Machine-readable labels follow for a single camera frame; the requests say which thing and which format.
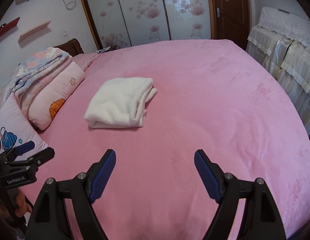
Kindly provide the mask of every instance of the sliding wardrobe door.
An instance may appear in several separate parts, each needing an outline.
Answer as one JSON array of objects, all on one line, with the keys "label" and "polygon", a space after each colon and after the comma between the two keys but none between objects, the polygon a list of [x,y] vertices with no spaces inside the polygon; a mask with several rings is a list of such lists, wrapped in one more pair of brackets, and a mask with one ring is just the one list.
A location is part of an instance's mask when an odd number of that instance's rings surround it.
[{"label": "sliding wardrobe door", "polygon": [[103,47],[117,45],[118,49],[131,43],[118,0],[87,0]]},{"label": "sliding wardrobe door", "polygon": [[119,0],[132,46],[169,40],[163,0]]},{"label": "sliding wardrobe door", "polygon": [[208,0],[165,0],[172,40],[210,39]]}]

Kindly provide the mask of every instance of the orange flower print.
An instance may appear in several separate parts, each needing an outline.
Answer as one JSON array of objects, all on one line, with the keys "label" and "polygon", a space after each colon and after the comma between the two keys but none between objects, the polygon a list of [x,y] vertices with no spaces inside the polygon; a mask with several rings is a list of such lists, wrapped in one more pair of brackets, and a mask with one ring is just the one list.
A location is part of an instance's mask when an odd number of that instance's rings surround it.
[{"label": "orange flower print", "polygon": [[53,102],[50,105],[49,113],[50,113],[51,120],[53,120],[55,118],[55,115],[57,114],[57,112],[59,111],[59,109],[62,107],[62,105],[64,103],[65,103],[65,99],[61,98],[61,99]]}]

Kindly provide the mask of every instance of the human hand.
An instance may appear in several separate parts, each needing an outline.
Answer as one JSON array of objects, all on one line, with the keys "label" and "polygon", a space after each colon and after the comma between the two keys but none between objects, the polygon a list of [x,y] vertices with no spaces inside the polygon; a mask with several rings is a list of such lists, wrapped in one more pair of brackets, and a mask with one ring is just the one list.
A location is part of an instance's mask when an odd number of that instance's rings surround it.
[{"label": "human hand", "polygon": [[[15,209],[15,215],[17,217],[22,217],[26,214],[26,212],[31,213],[32,208],[29,204],[26,203],[25,195],[21,191],[18,192],[18,195],[16,196],[16,204],[17,208]],[[9,217],[9,212],[7,208],[0,203],[0,216],[3,218]]]}]

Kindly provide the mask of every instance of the pink pillow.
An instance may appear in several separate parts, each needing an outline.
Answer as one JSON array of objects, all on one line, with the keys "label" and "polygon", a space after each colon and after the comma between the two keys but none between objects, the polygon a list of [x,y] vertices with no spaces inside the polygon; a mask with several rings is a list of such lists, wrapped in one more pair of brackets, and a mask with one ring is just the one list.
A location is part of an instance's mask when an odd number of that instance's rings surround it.
[{"label": "pink pillow", "polygon": [[97,58],[96,53],[81,53],[73,57],[73,61],[82,69],[86,70],[90,64]]},{"label": "pink pillow", "polygon": [[29,122],[38,127],[39,130],[45,130],[83,80],[84,71],[71,61],[57,77],[34,96],[28,108]]}]

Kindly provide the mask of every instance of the white towel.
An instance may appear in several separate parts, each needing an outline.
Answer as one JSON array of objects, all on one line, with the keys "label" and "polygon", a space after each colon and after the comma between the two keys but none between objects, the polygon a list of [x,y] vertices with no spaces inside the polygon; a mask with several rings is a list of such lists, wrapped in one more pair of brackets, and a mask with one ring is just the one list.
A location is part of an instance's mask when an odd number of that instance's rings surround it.
[{"label": "white towel", "polygon": [[145,103],[157,92],[151,78],[114,78],[93,96],[84,119],[92,128],[143,127]]}]

